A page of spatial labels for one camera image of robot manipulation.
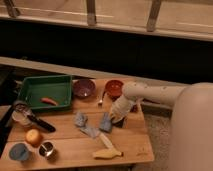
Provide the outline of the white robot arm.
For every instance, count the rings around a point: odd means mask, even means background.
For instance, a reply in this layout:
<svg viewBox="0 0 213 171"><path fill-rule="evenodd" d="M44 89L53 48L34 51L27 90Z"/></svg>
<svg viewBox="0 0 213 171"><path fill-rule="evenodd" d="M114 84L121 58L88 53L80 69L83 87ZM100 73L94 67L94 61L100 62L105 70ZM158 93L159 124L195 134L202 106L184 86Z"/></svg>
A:
<svg viewBox="0 0 213 171"><path fill-rule="evenodd" d="M127 82L110 117L122 120L139 99L172 108L169 171L213 171L213 83L148 86Z"/></svg>

